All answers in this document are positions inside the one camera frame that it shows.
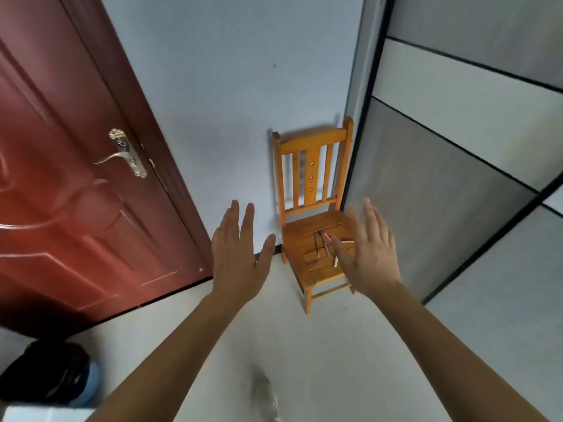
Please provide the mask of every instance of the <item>red door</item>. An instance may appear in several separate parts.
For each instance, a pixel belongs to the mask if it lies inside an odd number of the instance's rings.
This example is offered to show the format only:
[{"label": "red door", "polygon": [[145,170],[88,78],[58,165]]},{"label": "red door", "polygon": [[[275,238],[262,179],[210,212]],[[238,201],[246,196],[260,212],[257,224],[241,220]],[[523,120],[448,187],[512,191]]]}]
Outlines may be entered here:
[{"label": "red door", "polygon": [[[116,152],[122,130],[146,177]],[[66,334],[211,275],[58,0],[0,0],[0,324]]]}]

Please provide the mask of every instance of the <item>silver door handle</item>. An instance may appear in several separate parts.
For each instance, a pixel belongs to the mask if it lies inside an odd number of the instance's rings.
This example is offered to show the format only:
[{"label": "silver door handle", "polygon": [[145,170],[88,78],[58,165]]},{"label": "silver door handle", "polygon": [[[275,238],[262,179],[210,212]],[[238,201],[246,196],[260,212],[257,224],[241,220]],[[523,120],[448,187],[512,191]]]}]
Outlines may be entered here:
[{"label": "silver door handle", "polygon": [[116,146],[117,152],[102,158],[99,161],[94,162],[94,164],[102,164],[112,158],[121,157],[127,161],[131,170],[136,177],[145,178],[147,172],[143,163],[140,162],[135,149],[131,146],[127,135],[123,130],[111,129],[109,131],[109,137]]}]

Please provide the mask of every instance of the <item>chair leg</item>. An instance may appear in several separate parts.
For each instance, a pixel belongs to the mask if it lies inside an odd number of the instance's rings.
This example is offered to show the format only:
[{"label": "chair leg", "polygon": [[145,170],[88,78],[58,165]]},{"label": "chair leg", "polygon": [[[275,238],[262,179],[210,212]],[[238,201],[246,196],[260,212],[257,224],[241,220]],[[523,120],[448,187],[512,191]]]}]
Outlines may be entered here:
[{"label": "chair leg", "polygon": [[310,314],[311,313],[311,301],[312,301],[312,297],[313,297],[313,288],[310,287],[308,289],[305,289],[303,294],[305,295],[305,302],[304,302],[305,313]]}]

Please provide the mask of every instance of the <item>chair backrest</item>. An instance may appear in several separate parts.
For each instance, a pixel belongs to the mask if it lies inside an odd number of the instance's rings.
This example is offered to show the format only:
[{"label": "chair backrest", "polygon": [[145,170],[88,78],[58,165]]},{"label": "chair backrest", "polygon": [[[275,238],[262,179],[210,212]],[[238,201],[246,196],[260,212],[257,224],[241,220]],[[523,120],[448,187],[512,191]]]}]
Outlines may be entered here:
[{"label": "chair backrest", "polygon": [[[325,204],[334,204],[335,210],[340,209],[342,202],[342,191],[346,178],[346,167],[348,155],[352,143],[354,131],[354,120],[345,117],[341,129],[330,129],[321,133],[308,134],[290,141],[282,142],[278,132],[273,132],[276,150],[276,174],[278,177],[278,194],[281,214],[281,225],[285,225],[285,217],[288,214],[302,212]],[[333,146],[338,146],[337,166],[334,176],[334,195],[328,190],[330,179],[330,166],[332,162]],[[317,200],[317,187],[319,180],[320,149],[327,146],[327,155],[324,169],[323,197]],[[303,205],[299,205],[299,153],[305,151],[305,198]],[[292,155],[292,178],[293,178],[293,207],[285,209],[284,177],[282,167],[282,156]]]}]

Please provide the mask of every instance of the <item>wooden chair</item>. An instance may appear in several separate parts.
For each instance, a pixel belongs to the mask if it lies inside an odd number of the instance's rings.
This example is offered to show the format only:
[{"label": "wooden chair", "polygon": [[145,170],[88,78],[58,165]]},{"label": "wooden chair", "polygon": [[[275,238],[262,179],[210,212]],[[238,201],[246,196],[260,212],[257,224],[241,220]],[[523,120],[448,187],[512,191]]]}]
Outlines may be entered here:
[{"label": "wooden chair", "polygon": [[[341,240],[353,240],[352,228],[348,216],[340,211],[342,191],[346,178],[346,167],[350,154],[352,131],[354,122],[351,118],[344,118],[341,129],[331,129],[321,133],[308,134],[293,140],[282,142],[278,132],[272,133],[276,151],[276,172],[278,177],[278,192],[282,231],[282,256],[284,262],[289,261],[297,282],[303,291],[305,313],[311,312],[311,301],[328,293],[350,287],[348,282],[329,290],[313,295],[313,287],[336,280],[344,276],[340,263],[335,265],[332,250],[325,246],[321,234],[337,236]],[[334,178],[334,195],[329,196],[328,182],[330,163],[333,156],[333,146],[340,142],[338,150],[338,164]],[[327,146],[325,170],[323,178],[322,199],[317,201],[317,187],[319,179],[320,149]],[[299,205],[299,153],[305,151],[305,197]],[[293,207],[285,209],[284,177],[282,156],[292,154],[293,166]],[[329,204],[329,210],[295,222],[286,223],[286,216],[304,210],[313,209]],[[354,243],[345,243],[350,255],[354,255]]]}]

